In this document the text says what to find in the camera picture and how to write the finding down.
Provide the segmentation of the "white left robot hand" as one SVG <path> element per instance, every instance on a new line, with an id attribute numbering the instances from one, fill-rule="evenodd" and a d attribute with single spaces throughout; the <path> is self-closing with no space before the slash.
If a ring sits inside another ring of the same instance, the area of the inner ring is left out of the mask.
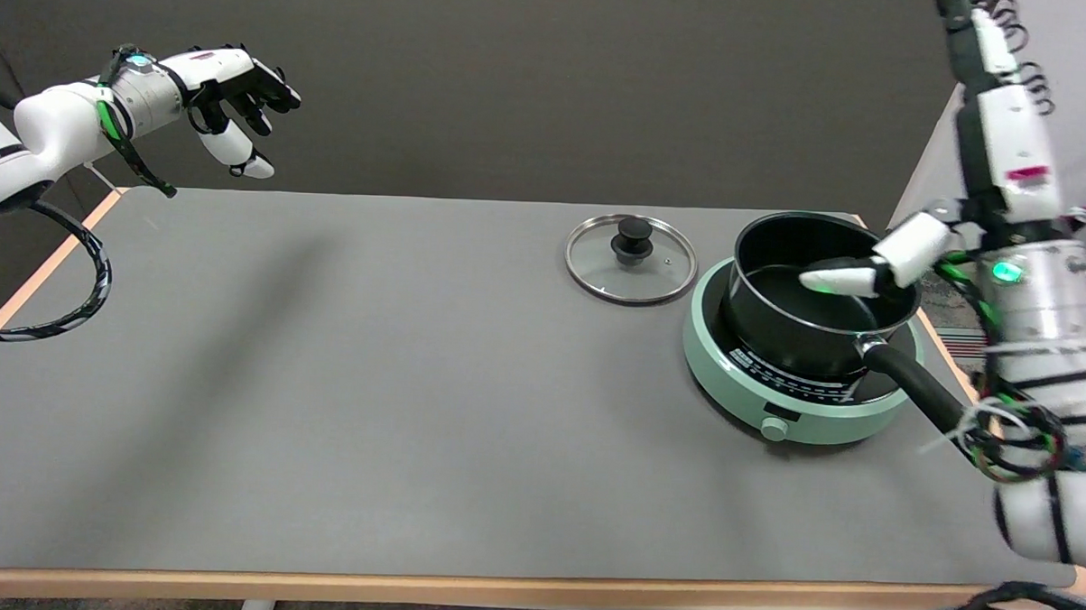
<path id="1" fill-rule="evenodd" d="M 269 111 L 289 114 L 302 107 L 301 94 L 283 71 L 252 58 L 241 46 L 197 48 L 169 62 L 186 86 L 187 118 L 210 156 L 218 158 L 235 178 L 270 179 L 272 160 L 258 152 L 252 136 L 224 106 L 231 106 L 253 134 L 272 134 Z"/>

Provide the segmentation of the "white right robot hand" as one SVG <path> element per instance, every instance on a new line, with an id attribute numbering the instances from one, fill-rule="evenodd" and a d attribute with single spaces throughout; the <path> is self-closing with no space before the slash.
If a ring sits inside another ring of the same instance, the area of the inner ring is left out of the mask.
<path id="1" fill-rule="evenodd" d="M 958 225 L 978 226 L 981 272 L 1011 304 L 1086 304 L 1086 250 L 1072 237 L 1040 107 L 982 0 L 935 0 L 961 89 L 954 129 L 963 198 L 908 216 L 867 257 L 805 266 L 804 288 L 877 298 L 945 265 Z"/>

